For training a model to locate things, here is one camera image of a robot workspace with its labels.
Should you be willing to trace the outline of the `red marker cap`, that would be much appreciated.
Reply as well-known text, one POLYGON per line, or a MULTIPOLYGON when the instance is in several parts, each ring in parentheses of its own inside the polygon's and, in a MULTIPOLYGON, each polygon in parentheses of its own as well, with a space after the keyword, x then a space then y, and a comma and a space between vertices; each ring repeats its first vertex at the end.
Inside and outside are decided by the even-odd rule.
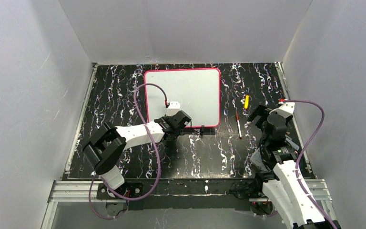
POLYGON ((240 119, 239 119, 239 114, 238 114, 237 112, 235 113, 235 118, 236 118, 236 120, 237 120, 237 121, 239 121, 239 120, 240 120, 240 119))

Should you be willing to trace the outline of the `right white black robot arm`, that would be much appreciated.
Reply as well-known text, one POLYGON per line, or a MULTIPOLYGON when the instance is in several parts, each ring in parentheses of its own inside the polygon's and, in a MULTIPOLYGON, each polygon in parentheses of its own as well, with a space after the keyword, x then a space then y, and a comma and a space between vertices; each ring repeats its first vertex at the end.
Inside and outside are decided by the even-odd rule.
POLYGON ((276 109, 259 105, 248 117, 262 132, 259 141, 261 161, 267 171, 255 176, 260 191, 272 202, 288 229, 339 229, 337 220, 325 213, 307 187, 299 162, 301 155, 287 140, 294 103, 276 109))

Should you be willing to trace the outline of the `white marker pen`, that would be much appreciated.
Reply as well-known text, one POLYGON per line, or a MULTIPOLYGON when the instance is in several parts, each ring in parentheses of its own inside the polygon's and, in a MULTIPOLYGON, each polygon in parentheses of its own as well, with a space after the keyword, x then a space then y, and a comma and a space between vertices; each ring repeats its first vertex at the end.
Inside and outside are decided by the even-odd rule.
POLYGON ((241 124, 240 124, 240 121, 239 120, 236 120, 236 123, 237 123, 237 129, 238 129, 238 136, 239 136, 239 139, 242 139, 242 131, 241 131, 241 124))

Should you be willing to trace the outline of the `pink framed whiteboard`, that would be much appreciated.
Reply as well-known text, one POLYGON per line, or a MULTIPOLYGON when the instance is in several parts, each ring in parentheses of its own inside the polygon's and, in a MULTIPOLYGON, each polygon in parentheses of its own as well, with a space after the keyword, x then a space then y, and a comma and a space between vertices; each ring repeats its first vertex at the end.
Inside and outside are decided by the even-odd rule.
POLYGON ((169 103, 178 102, 192 118, 192 127, 220 124, 221 73, 217 68, 147 71, 144 82, 161 87, 169 103))

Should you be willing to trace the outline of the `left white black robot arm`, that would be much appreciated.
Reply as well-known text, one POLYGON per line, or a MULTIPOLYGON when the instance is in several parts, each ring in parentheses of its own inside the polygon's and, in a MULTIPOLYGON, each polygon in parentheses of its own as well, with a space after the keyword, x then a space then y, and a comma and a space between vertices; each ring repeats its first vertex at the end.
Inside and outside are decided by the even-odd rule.
POLYGON ((82 144, 82 151, 94 172, 110 188, 116 189, 124 184, 124 178, 116 166, 124 150, 149 143, 173 141, 182 135, 191 120, 187 113, 178 111, 172 116, 163 116, 141 125, 114 126, 105 123, 82 144))

